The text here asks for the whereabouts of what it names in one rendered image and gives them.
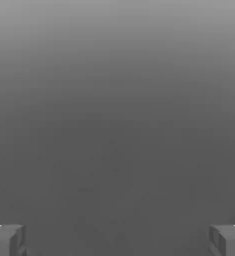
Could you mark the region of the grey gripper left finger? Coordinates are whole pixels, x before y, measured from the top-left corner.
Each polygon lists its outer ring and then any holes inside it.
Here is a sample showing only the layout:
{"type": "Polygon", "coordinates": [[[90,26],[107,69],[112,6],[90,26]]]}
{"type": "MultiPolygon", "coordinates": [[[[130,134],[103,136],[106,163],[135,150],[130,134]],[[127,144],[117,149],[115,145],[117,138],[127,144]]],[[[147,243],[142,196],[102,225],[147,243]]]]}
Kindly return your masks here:
{"type": "Polygon", "coordinates": [[[25,225],[0,224],[0,256],[27,256],[25,225]]]}

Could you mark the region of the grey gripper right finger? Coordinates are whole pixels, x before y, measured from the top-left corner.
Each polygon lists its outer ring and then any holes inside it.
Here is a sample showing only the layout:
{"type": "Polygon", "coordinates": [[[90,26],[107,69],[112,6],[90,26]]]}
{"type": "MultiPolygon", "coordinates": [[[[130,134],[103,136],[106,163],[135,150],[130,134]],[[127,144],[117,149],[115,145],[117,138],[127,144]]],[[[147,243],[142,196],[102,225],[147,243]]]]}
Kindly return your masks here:
{"type": "Polygon", "coordinates": [[[235,256],[235,224],[210,225],[208,238],[212,256],[235,256]]]}

